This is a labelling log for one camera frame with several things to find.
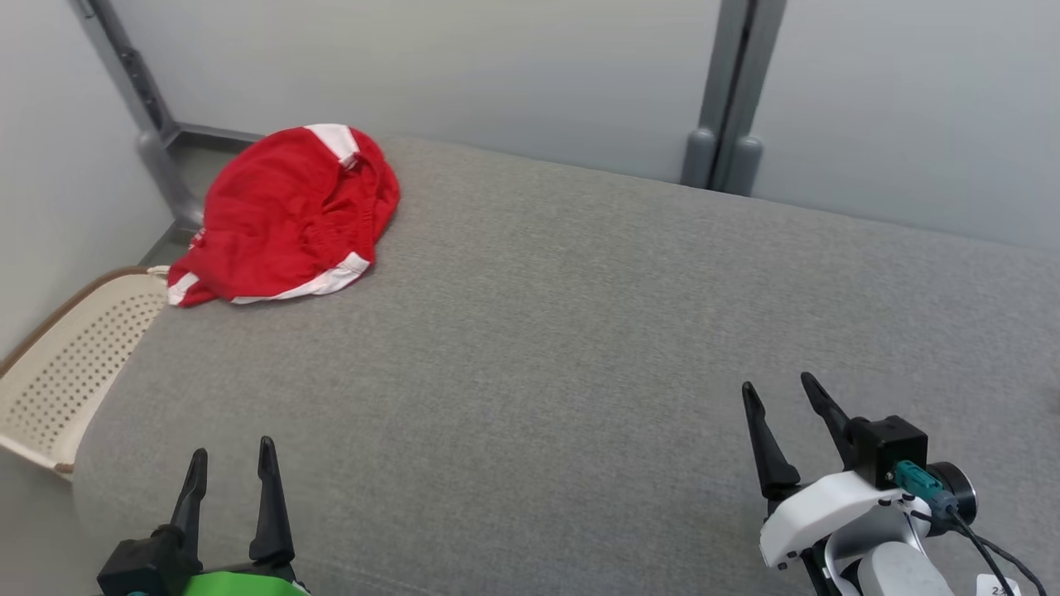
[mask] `gray floor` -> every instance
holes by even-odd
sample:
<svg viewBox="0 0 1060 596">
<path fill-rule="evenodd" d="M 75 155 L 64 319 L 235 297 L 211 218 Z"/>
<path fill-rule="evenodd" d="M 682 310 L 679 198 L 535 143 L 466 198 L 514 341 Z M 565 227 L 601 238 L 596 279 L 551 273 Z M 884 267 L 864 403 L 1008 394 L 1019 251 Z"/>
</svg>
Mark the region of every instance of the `gray floor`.
<svg viewBox="0 0 1060 596">
<path fill-rule="evenodd" d="M 174 152 L 189 187 L 199 196 L 232 157 L 198 147 Z M 160 242 L 142 264 L 169 265 L 187 249 L 183 240 Z M 130 264 L 114 263 L 114 268 Z M 70 483 L 0 449 L 0 594 L 99 594 L 95 575 L 109 555 L 110 546 L 101 549 L 82 529 Z"/>
</svg>

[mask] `black cable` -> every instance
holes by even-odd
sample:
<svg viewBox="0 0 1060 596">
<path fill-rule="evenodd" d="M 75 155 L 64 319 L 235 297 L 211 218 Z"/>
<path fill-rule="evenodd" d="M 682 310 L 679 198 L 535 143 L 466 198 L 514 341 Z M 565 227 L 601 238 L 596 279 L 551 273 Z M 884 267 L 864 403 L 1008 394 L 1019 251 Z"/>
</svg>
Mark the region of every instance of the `black cable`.
<svg viewBox="0 0 1060 596">
<path fill-rule="evenodd" d="M 918 519 L 918 520 L 923 520 L 925 522 L 931 522 L 933 524 L 940 524 L 942 526 L 946 526 L 947 529 L 951 529 L 951 530 L 959 533 L 960 536 L 970 539 L 969 534 L 965 531 L 965 528 L 960 527 L 957 524 L 950 523 L 948 521 L 943 522 L 942 520 L 940 520 L 938 518 L 933 518 L 931 515 L 926 515 L 926 514 L 921 513 L 919 511 L 913 511 L 912 515 L 914 518 Z M 997 546 L 993 542 L 990 542 L 989 540 L 987 540 L 987 539 L 985 539 L 985 538 L 983 538 L 983 537 L 980 537 L 978 534 L 975 534 L 975 537 L 976 537 L 976 539 L 979 542 L 982 542 L 984 545 L 986 545 L 987 548 L 990 548 L 991 550 L 993 550 L 994 553 L 996 553 L 997 556 L 1000 556 L 1001 558 L 1005 559 L 1009 563 L 1012 563 L 1013 565 L 1015 565 L 1015 568 L 1020 569 L 1020 573 L 1022 573 L 1024 577 L 1026 577 L 1028 580 L 1030 580 L 1030 583 L 1035 584 L 1035 588 L 1038 590 L 1038 596 L 1048 596 L 1045 593 L 1045 586 L 1042 584 L 1042 581 L 1040 579 L 1038 579 L 1038 576 L 1036 576 L 1034 574 L 1034 572 L 1031 572 L 1029 568 L 1027 568 L 1027 565 L 1023 564 L 1023 561 L 1020 561 L 1014 556 L 1012 556 L 1011 554 L 1009 554 L 1004 548 Z"/>
<path fill-rule="evenodd" d="M 1015 596 L 1012 592 L 1012 586 L 1009 585 L 1008 580 L 1005 579 L 1005 574 L 1001 573 L 1001 567 L 997 566 L 997 562 L 990 556 L 990 551 L 983 545 L 979 537 L 975 536 L 972 528 L 965 523 L 965 519 L 957 512 L 957 508 L 951 505 L 947 508 L 947 512 L 951 518 L 953 518 L 953 521 L 956 522 L 957 526 L 964 530 L 961 533 L 964 533 L 968 540 L 972 541 L 972 544 L 975 545 L 975 549 L 978 550 L 979 555 L 983 555 L 983 558 L 987 560 L 987 565 L 990 565 L 990 571 L 994 573 L 994 577 L 996 577 L 997 581 L 1001 582 L 1001 586 L 1005 591 L 1005 596 Z"/>
</svg>

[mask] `beige basket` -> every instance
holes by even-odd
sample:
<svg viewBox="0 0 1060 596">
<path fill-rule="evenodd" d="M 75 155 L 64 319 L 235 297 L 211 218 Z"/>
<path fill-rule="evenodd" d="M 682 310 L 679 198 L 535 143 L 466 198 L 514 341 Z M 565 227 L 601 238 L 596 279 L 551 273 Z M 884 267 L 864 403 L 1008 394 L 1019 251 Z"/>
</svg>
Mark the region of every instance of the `beige basket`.
<svg viewBox="0 0 1060 596">
<path fill-rule="evenodd" d="M 0 364 L 0 446 L 69 477 L 88 422 L 165 304 L 166 269 L 103 276 Z"/>
</svg>

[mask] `white wall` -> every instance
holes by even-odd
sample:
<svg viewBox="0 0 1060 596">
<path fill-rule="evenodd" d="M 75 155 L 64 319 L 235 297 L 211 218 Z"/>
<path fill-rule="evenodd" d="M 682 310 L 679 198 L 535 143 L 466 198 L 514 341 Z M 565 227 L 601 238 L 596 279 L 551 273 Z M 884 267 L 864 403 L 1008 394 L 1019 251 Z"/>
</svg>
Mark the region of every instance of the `white wall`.
<svg viewBox="0 0 1060 596">
<path fill-rule="evenodd" d="M 174 116 L 675 180 L 720 0 L 112 0 Z"/>
<path fill-rule="evenodd" d="M 789 2 L 753 195 L 1060 249 L 1060 4 Z"/>
<path fill-rule="evenodd" d="M 100 275 L 135 265 L 173 222 L 138 134 L 65 0 L 0 19 L 0 357 Z"/>
</svg>

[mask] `red cloth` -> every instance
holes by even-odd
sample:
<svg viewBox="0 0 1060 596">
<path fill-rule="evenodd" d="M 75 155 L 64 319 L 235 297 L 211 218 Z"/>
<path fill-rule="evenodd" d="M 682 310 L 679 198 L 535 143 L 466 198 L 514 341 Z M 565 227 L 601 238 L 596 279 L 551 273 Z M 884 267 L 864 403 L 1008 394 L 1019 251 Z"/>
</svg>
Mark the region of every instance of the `red cloth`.
<svg viewBox="0 0 1060 596">
<path fill-rule="evenodd" d="M 217 176 L 202 229 L 170 268 L 170 303 L 329 294 L 375 262 L 400 198 L 365 134 L 316 124 L 269 135 Z"/>
</svg>

